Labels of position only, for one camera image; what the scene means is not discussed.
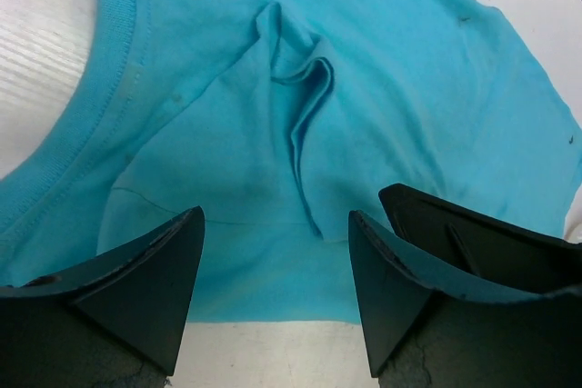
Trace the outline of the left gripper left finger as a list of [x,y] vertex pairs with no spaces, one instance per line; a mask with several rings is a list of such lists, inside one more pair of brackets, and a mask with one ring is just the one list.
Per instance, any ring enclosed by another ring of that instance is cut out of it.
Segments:
[[195,207],[88,261],[2,287],[1,372],[173,373],[204,238]]

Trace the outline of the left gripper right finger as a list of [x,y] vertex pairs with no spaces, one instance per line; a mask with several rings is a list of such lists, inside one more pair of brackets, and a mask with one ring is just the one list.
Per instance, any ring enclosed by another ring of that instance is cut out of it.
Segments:
[[375,378],[578,378],[581,248],[403,184],[349,253]]

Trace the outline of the teal t-shirt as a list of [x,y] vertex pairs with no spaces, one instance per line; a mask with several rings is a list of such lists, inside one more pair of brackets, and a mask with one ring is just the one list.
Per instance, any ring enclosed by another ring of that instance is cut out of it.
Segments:
[[559,236],[581,130],[477,0],[97,0],[88,62],[1,183],[1,281],[200,206],[190,318],[358,321],[347,217],[406,184]]

